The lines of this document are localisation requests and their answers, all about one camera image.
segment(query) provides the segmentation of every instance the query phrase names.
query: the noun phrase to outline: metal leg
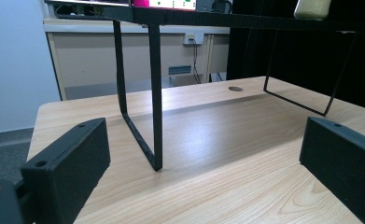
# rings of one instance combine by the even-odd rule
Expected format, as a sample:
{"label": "metal leg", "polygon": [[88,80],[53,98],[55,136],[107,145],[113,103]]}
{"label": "metal leg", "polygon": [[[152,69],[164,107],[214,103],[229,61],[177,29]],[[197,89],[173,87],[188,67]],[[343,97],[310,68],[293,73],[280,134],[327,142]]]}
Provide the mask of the metal leg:
{"label": "metal leg", "polygon": [[135,127],[127,112],[126,88],[124,80],[123,53],[119,21],[113,21],[115,52],[117,63],[117,82],[120,112],[129,126],[135,140],[147,156],[155,171],[162,168],[162,107],[161,107],[161,52],[159,25],[149,25],[150,67],[153,104],[153,136],[154,152],[147,145],[141,133]]}
{"label": "metal leg", "polygon": [[281,95],[278,95],[278,94],[276,94],[276,93],[274,93],[274,92],[271,92],[271,91],[269,91],[269,90],[267,89],[267,86],[268,86],[268,84],[269,84],[269,77],[270,77],[270,74],[271,74],[271,71],[272,71],[272,66],[273,66],[274,49],[275,49],[275,42],[276,42],[277,36],[278,36],[278,30],[277,30],[277,31],[276,31],[276,33],[275,33],[275,38],[274,38],[274,42],[273,42],[273,49],[272,49],[272,53],[271,53],[271,56],[270,56],[269,66],[268,66],[268,68],[267,68],[267,74],[266,74],[266,79],[265,79],[265,81],[264,81],[263,90],[264,90],[265,92],[267,92],[267,93],[269,93],[269,94],[273,95],[273,96],[276,96],[276,97],[278,97],[278,98],[280,98],[280,99],[283,99],[283,100],[285,100],[285,101],[288,101],[288,102],[290,102],[290,103],[292,103],[292,104],[294,104],[294,105],[298,105],[298,106],[300,106],[300,107],[302,107],[302,108],[304,108],[304,109],[306,109],[306,110],[309,110],[309,111],[311,111],[311,112],[314,112],[314,113],[316,113],[316,114],[318,114],[318,115],[321,115],[321,116],[324,116],[324,117],[325,117],[325,116],[328,114],[328,112],[330,111],[330,106],[331,106],[331,104],[333,103],[333,99],[334,99],[334,97],[336,96],[336,92],[337,92],[337,90],[339,89],[340,82],[341,82],[341,80],[342,80],[342,78],[343,78],[343,75],[344,75],[344,72],[345,72],[345,68],[346,68],[346,66],[347,66],[348,60],[349,60],[349,58],[350,58],[350,56],[351,56],[351,52],[352,52],[352,49],[353,49],[354,44],[355,44],[355,40],[356,40],[356,37],[357,37],[357,33],[355,33],[355,34],[354,34],[353,41],[351,42],[350,48],[349,48],[349,50],[348,50],[348,52],[347,52],[347,55],[345,56],[345,59],[344,59],[343,68],[342,68],[342,70],[341,70],[341,72],[340,72],[340,74],[339,74],[339,77],[338,77],[338,79],[337,79],[337,81],[336,81],[336,84],[334,85],[334,88],[333,88],[332,94],[331,94],[331,96],[330,96],[330,100],[329,100],[328,105],[327,105],[327,108],[325,109],[325,111],[324,111],[324,112],[317,111],[317,110],[315,110],[315,109],[313,109],[313,108],[310,108],[310,107],[308,107],[308,106],[306,106],[306,105],[302,105],[302,104],[299,104],[299,103],[297,103],[297,102],[295,102],[295,101],[289,100],[288,98],[283,97],[283,96],[281,96]]}

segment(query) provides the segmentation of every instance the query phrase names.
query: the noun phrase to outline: wood grain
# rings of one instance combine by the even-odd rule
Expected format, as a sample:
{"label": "wood grain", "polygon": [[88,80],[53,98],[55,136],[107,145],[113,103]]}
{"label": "wood grain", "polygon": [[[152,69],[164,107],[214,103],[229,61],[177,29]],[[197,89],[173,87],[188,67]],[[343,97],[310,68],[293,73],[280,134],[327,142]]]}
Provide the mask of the wood grain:
{"label": "wood grain", "polygon": [[[43,105],[29,158],[74,125],[104,117],[112,162],[77,223],[359,223],[299,163],[305,122],[316,115],[264,93],[263,82],[162,90],[163,169],[157,173],[115,95]],[[329,100],[274,78],[269,88],[317,109]],[[152,145],[150,92],[128,94],[128,108]],[[365,108],[335,100],[327,119],[365,134]]]}

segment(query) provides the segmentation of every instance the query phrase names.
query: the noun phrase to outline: desk surface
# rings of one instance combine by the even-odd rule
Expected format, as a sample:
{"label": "desk surface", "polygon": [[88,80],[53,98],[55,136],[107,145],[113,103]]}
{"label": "desk surface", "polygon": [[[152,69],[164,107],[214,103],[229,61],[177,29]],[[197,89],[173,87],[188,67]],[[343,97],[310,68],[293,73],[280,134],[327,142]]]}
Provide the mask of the desk surface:
{"label": "desk surface", "polygon": [[[112,162],[77,223],[359,223],[299,163],[305,122],[315,114],[264,93],[263,82],[162,90],[157,173],[121,117],[116,95],[41,106],[29,158],[76,124],[105,117]],[[318,109],[329,100],[274,78],[269,89]],[[152,144],[150,91],[127,98],[132,120]],[[335,100],[327,119],[365,134],[365,108]]]}

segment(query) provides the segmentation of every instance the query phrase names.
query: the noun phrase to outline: white wall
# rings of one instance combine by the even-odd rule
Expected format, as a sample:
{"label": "white wall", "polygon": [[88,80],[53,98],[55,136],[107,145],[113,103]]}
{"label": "white wall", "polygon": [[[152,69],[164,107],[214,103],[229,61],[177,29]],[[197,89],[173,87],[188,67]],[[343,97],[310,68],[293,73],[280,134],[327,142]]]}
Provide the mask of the white wall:
{"label": "white wall", "polygon": [[42,0],[0,0],[0,132],[34,127],[60,96],[43,30]]}

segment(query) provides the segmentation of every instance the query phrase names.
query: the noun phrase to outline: power socket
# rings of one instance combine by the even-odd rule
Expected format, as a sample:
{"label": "power socket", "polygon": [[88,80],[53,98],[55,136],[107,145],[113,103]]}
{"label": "power socket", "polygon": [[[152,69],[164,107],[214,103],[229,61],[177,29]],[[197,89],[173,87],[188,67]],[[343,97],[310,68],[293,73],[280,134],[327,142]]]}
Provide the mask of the power socket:
{"label": "power socket", "polygon": [[184,45],[193,45],[193,41],[196,45],[201,45],[204,42],[204,33],[185,33],[185,37],[183,38]]}

